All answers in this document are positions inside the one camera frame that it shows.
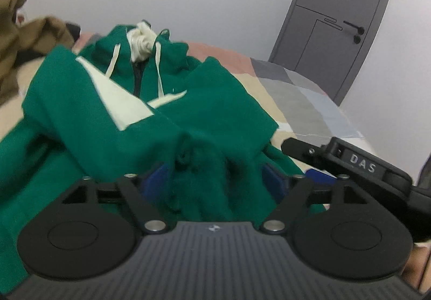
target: beige fabric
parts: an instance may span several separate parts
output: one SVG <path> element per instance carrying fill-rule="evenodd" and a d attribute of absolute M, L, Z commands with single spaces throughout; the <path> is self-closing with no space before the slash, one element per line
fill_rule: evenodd
<path fill-rule="evenodd" d="M 293 132 L 287 132 L 282 130 L 275 131 L 274 135 L 271 138 L 271 144 L 275 147 L 280 149 L 281 144 L 285 139 L 288 138 L 296 138 L 295 134 Z"/>
<path fill-rule="evenodd" d="M 16 75 L 19 94 L 16 94 L 3 105 L 0 105 L 0 141 L 22 119 L 21 104 L 30 82 L 45 58 L 37 58 L 23 64 Z"/>
<path fill-rule="evenodd" d="M 415 245 L 410 258 L 402 272 L 402 278 L 413 288 L 418 289 L 421 285 L 422 276 L 430 255 L 430 247 Z"/>
<path fill-rule="evenodd" d="M 65 23 L 53 16 L 17 26 L 16 11 L 26 1 L 0 0 L 0 105 L 18 91 L 13 65 L 19 51 L 47 54 L 57 44 L 70 48 L 74 43 Z"/>
<path fill-rule="evenodd" d="M 426 243 L 426 245 L 422 244 L 420 246 L 425 246 L 426 248 L 430 249 L 431 245 L 430 243 Z M 422 262 L 418 262 L 417 265 L 420 265 L 420 267 L 422 266 Z M 421 284 L 419 285 L 419 291 L 421 293 L 425 293 L 426 291 L 428 291 L 431 288 L 431 260 L 429 259 L 429 253 L 428 253 L 428 258 L 427 258 L 427 263 L 426 263 L 426 267 L 425 267 L 425 271 L 423 272 L 423 276 L 421 279 Z"/>

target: black handle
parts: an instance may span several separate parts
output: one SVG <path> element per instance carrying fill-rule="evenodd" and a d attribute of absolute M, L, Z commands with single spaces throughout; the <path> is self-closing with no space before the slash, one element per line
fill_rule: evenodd
<path fill-rule="evenodd" d="M 355 24 L 349 23 L 348 21 L 343 21 L 343 23 L 351 27 L 354 27 L 356 30 L 358 30 L 358 35 L 363 35 L 365 33 L 365 29 L 363 26 L 357 26 Z"/>

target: logo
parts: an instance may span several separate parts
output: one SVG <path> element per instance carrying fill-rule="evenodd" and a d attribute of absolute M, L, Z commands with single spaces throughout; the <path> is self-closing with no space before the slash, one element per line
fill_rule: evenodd
<path fill-rule="evenodd" d="M 369 171 L 370 173 L 374 173 L 374 170 L 376 169 L 376 165 L 368 162 L 365 159 L 359 160 L 358 156 L 355 154 L 352 154 L 352 157 L 350 158 L 350 162 L 352 164 L 357 164 L 359 167 L 361 167 L 364 170 Z"/>
<path fill-rule="evenodd" d="M 208 229 L 211 231 L 211 232 L 217 232 L 218 230 L 220 230 L 221 229 L 221 227 L 220 226 L 217 226 L 217 225 L 212 225 L 212 226 L 209 226 L 208 227 Z"/>

